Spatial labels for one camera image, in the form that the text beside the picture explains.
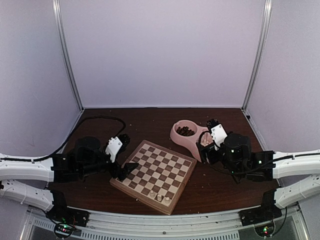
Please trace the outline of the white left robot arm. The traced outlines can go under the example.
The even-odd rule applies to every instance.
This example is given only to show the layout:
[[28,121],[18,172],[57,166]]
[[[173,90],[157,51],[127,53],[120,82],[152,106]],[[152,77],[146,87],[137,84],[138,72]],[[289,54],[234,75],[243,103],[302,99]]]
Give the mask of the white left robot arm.
[[109,172],[114,179],[124,180],[138,167],[138,163],[120,165],[116,159],[129,144],[126,134],[112,137],[106,147],[93,136],[76,140],[74,148],[66,154],[53,153],[44,157],[0,156],[1,196],[53,213],[61,222],[72,218],[64,194],[41,190],[16,180],[38,180],[47,183],[69,183],[84,180],[88,176]]

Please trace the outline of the pink double bowl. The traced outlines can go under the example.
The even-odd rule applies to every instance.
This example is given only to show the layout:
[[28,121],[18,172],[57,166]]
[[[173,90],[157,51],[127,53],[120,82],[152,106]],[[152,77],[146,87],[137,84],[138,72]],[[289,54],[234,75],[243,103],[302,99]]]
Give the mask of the pink double bowl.
[[[195,134],[192,136],[181,136],[177,133],[178,127],[187,126],[193,131]],[[200,162],[200,155],[199,155],[199,144],[201,143],[202,137],[208,137],[212,140],[210,132],[206,126],[199,126],[195,124],[193,121],[190,120],[180,120],[176,122],[171,131],[170,131],[170,138],[171,140],[176,143],[177,145],[183,146],[189,150],[192,156]]]

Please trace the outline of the white knight piece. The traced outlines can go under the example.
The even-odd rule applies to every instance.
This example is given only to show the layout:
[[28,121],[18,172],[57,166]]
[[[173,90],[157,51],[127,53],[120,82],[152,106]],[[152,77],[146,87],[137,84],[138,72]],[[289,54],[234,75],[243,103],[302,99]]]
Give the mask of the white knight piece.
[[157,195],[157,201],[159,201],[159,202],[162,201],[162,195],[161,195],[161,194],[158,194],[158,195]]

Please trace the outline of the white bishop piece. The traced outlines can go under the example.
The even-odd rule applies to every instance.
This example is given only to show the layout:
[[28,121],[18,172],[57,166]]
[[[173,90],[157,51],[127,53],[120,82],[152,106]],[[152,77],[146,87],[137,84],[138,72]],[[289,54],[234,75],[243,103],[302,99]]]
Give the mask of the white bishop piece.
[[156,193],[155,193],[153,190],[151,190],[149,194],[150,194],[150,197],[151,197],[151,198],[154,198],[155,195],[156,195]]

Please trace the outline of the white rook piece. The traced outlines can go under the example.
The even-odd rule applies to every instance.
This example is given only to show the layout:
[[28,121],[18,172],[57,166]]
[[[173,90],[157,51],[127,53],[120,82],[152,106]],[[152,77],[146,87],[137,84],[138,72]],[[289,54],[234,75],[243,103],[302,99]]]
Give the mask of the white rook piece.
[[170,203],[170,201],[171,201],[171,199],[170,199],[168,196],[167,196],[167,197],[165,197],[165,199],[164,199],[164,200],[165,200],[165,202],[166,202],[166,203]]

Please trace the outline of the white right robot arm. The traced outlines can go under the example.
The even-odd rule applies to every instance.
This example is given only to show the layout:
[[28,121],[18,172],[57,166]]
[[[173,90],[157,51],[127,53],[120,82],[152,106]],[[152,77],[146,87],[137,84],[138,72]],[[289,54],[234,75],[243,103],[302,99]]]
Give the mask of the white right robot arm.
[[320,193],[319,150],[286,153],[280,151],[252,152],[247,136],[230,133],[219,136],[205,131],[196,146],[202,163],[221,163],[220,173],[229,175],[236,183],[241,179],[253,182],[272,181],[290,176],[306,177],[289,186],[269,190],[263,194],[256,208],[259,220],[268,220],[275,212],[300,200]]

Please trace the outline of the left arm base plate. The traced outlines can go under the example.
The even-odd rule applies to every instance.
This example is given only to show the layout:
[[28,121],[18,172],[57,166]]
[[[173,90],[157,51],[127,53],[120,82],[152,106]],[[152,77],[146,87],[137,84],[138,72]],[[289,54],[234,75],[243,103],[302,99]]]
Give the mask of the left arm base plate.
[[90,216],[88,211],[69,207],[65,209],[54,207],[45,214],[54,222],[69,224],[73,227],[86,227]]

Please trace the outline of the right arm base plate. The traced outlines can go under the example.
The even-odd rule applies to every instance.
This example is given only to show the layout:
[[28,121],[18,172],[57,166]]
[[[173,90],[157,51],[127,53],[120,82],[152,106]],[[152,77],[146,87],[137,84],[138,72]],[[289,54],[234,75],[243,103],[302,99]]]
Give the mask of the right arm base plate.
[[243,227],[271,221],[281,216],[282,210],[277,208],[276,206],[259,206],[255,208],[241,210],[239,212],[239,217]]

